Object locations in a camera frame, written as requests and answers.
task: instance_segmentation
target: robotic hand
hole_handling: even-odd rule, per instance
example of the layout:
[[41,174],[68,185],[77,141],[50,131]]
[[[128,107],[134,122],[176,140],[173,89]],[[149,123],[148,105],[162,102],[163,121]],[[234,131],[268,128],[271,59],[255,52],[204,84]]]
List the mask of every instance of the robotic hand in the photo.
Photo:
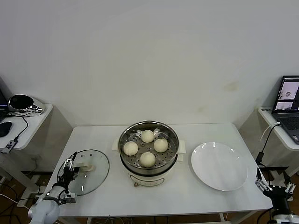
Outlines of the robotic hand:
[[76,202],[76,194],[70,193],[68,188],[79,171],[79,167],[73,168],[76,155],[77,152],[64,162],[64,173],[52,189],[32,205],[28,212],[28,217],[31,218],[30,224],[53,224],[59,217],[59,205]]
[[292,213],[287,201],[293,195],[296,185],[291,183],[291,179],[286,172],[284,172],[284,178],[287,185],[286,187],[268,185],[268,183],[262,179],[260,169],[257,168],[255,184],[265,196],[272,200],[274,211],[271,215],[274,220],[270,223],[299,224],[299,216]]

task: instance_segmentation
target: white table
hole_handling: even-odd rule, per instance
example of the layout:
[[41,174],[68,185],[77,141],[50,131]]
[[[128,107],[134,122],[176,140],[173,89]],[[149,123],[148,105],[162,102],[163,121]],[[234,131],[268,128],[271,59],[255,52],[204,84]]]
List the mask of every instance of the white table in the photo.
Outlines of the white table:
[[[264,120],[268,125],[277,122],[277,120],[272,116],[272,107],[268,107],[268,106],[260,107],[258,108],[258,112],[264,118]],[[273,131],[287,149],[291,151],[299,151],[299,145],[297,145],[290,138],[288,133],[282,127],[277,126],[273,129]],[[293,162],[290,162],[289,168],[285,170],[289,176],[293,176],[296,172],[299,171],[299,164],[297,162],[299,160],[299,152],[297,154],[298,154],[297,159],[293,158],[292,159]],[[271,174],[274,178],[272,184],[283,185],[284,182],[283,174],[279,175],[276,171],[271,171]]]
[[[270,199],[255,186],[257,165],[233,124],[170,125],[185,140],[184,161],[175,165],[174,176],[155,187],[134,187],[113,141],[127,126],[74,128],[53,172],[46,191],[56,182],[61,164],[75,151],[96,149],[106,154],[110,171],[95,191],[79,196],[77,203],[60,206],[61,217],[159,216],[240,212],[232,223],[240,223],[257,210],[272,207]],[[200,143],[217,141],[230,145],[244,156],[248,179],[243,187],[221,192],[205,185],[194,174],[191,153]]]
[[[28,122],[28,127],[19,136],[19,142],[15,145],[12,151],[22,150],[28,145],[53,108],[52,104],[45,104],[45,106],[45,111],[41,115],[35,117],[25,117],[26,121]],[[25,121],[20,117],[4,118],[1,122],[3,123],[9,121],[12,122],[12,126],[8,135],[0,138],[0,150],[4,149],[7,143],[10,140],[13,140],[26,127]],[[38,192],[39,187],[35,184],[35,182],[38,180],[39,175],[34,176],[32,180],[26,177],[20,171],[20,169],[11,162],[9,154],[0,154],[0,168],[2,168],[27,188],[22,198],[28,198],[31,193]]]

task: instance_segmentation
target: laptop keyboard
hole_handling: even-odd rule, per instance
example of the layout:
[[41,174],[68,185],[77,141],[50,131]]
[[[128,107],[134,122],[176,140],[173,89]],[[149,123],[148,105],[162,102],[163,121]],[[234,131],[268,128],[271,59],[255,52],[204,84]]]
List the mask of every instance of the laptop keyboard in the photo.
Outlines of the laptop keyboard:
[[289,130],[299,130],[299,117],[279,118]]

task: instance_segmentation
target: black device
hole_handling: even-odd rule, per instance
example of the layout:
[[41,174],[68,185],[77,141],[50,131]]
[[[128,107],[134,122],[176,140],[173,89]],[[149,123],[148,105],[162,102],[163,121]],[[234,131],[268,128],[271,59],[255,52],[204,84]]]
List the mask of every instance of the black device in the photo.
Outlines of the black device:
[[5,118],[8,112],[9,111],[7,100],[5,99],[3,93],[0,90],[0,122]]
[[0,124],[0,137],[4,137],[9,133],[11,125],[11,122],[4,122]]
[[299,76],[283,76],[272,115],[299,145]]

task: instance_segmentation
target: metal pot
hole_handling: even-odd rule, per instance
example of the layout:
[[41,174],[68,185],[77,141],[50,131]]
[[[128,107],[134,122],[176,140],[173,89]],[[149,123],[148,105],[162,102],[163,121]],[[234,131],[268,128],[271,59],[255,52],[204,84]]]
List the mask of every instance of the metal pot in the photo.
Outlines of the metal pot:
[[[164,138],[168,141],[166,152],[158,153],[154,150],[154,141],[144,143],[141,140],[142,131],[151,130],[154,132],[155,140]],[[128,156],[123,152],[123,146],[127,141],[134,141],[138,145],[138,153]],[[178,136],[169,126],[157,121],[142,121],[128,127],[120,136],[118,150],[121,155],[121,162],[132,173],[141,176],[156,176],[168,171],[177,160]],[[150,168],[144,168],[140,164],[142,153],[151,152],[155,155],[156,163]]]

